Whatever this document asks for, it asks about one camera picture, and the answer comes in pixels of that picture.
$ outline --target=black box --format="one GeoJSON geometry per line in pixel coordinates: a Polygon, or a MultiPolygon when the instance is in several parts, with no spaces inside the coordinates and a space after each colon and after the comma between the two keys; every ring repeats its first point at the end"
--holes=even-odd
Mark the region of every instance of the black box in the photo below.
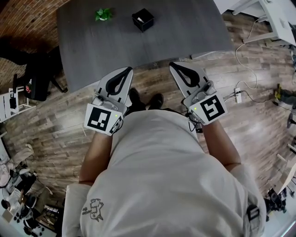
{"type": "Polygon", "coordinates": [[[135,14],[132,14],[131,16],[133,18],[135,26],[138,27],[142,32],[149,29],[154,24],[154,16],[145,8],[135,14]]]}

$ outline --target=brick wall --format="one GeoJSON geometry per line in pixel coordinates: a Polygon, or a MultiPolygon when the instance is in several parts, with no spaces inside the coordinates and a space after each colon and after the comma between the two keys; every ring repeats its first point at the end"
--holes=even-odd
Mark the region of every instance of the brick wall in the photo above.
{"type": "MultiPolygon", "coordinates": [[[[0,37],[10,39],[18,49],[49,51],[58,45],[56,10],[68,0],[9,0],[0,13],[0,37]]],[[[12,86],[13,75],[21,76],[25,66],[0,59],[0,92],[12,86]]]]}

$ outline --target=green plant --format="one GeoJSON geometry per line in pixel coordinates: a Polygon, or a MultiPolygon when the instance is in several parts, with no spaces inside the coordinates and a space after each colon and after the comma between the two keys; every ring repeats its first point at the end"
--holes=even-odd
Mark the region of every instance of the green plant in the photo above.
{"type": "Polygon", "coordinates": [[[112,17],[110,8],[102,9],[96,11],[96,21],[97,20],[108,20],[112,17]]]}

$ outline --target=cartoon graphic print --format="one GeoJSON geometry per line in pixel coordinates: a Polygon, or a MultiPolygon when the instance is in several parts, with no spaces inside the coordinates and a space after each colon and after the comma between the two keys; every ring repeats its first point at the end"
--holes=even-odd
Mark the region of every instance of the cartoon graphic print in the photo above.
{"type": "Polygon", "coordinates": [[[90,203],[90,210],[88,210],[87,207],[84,207],[82,209],[82,215],[87,215],[90,213],[91,219],[97,220],[103,220],[103,217],[101,215],[101,208],[103,207],[103,203],[101,202],[101,199],[91,199],[90,203]]]}

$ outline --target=power strip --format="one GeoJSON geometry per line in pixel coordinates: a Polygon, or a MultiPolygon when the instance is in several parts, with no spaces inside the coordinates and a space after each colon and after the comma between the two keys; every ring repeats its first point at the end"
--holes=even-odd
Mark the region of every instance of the power strip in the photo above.
{"type": "Polygon", "coordinates": [[[235,101],[236,103],[241,103],[241,93],[239,93],[241,89],[239,88],[234,88],[234,93],[235,93],[235,101]]]}

